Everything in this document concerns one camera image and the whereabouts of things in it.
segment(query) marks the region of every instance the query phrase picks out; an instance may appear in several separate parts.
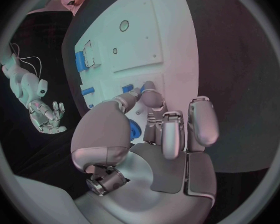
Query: wire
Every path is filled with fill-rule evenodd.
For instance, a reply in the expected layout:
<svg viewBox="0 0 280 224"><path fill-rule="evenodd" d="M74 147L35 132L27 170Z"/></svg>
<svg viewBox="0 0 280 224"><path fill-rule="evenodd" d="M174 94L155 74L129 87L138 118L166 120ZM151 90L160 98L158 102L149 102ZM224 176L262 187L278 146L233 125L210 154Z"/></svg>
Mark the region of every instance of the wire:
<svg viewBox="0 0 280 224"><path fill-rule="evenodd" d="M19 57L19 52L20 52L20 49L19 49L19 46L16 44L16 43L10 43L10 45L11 45L11 47L12 47L12 49L13 49L13 51L14 51L14 53L16 53L15 52L15 50L14 50L14 48L13 48L13 46L12 45L16 45L17 46L17 48L18 48L18 52L17 52L17 58L20 60L20 61L22 61L22 62L24 62L24 63L27 63L27 64L29 64L30 66L32 66L33 67L33 69L34 69L34 71L35 71L35 74L36 74L36 76L37 76L37 71L36 71L36 68L31 64L31 63L29 63L29 62L26 62L26 61L23 61L24 59L28 59L28 58L37 58L38 60L39 60L39 64L40 64L40 72L39 72L39 76L38 76L38 78L40 79L40 75L41 75L41 70L42 70L42 64L41 64L41 60L39 59L39 57L37 57L37 56L29 56L29 57L25 57L25 58L20 58Z"/></svg>

